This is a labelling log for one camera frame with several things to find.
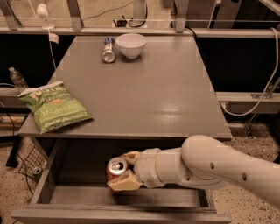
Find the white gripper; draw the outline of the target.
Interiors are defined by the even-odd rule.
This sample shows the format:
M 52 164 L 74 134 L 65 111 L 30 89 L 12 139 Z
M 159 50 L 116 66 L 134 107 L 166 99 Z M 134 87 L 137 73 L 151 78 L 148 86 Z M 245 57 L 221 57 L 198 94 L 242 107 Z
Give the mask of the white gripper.
M 115 192 L 137 190 L 144 185 L 148 188 L 162 187 L 164 184 L 158 178 L 156 158 L 159 148 L 139 152 L 133 150 L 121 155 L 128 165 L 134 165 L 134 172 L 127 170 L 121 175 L 107 171 L 107 185 Z

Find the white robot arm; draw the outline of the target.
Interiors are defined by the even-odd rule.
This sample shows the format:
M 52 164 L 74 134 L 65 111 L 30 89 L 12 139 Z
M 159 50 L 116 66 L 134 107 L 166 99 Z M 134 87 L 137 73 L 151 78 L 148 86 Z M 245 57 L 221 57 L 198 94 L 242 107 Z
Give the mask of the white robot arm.
M 280 165 L 244 154 L 210 137 L 190 136 L 178 148 L 130 151 L 109 160 L 107 185 L 133 191 L 176 184 L 216 189 L 232 183 L 280 207 Z

